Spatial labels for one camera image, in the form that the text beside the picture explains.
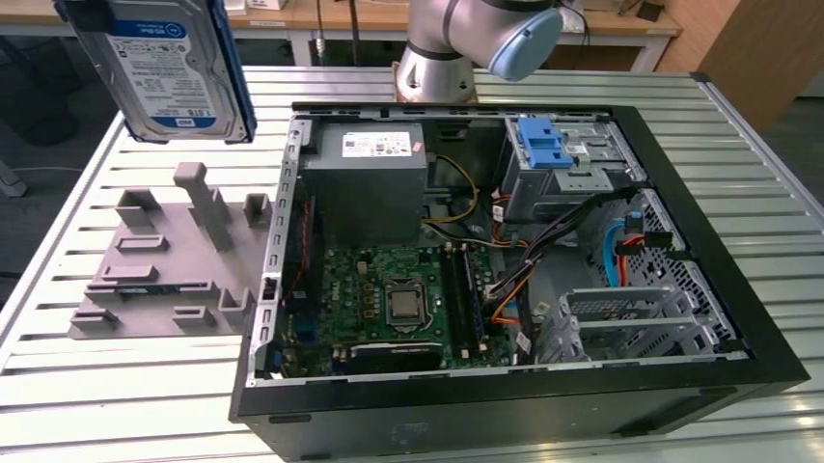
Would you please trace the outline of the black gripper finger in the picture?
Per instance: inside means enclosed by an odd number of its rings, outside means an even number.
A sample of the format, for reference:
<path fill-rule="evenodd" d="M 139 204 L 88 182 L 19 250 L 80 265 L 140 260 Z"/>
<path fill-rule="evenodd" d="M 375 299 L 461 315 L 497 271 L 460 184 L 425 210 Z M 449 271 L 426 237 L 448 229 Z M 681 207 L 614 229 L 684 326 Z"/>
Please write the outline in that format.
<path fill-rule="evenodd" d="M 67 16 L 74 27 L 82 32 L 110 32 L 116 20 L 107 0 L 68 1 Z"/>

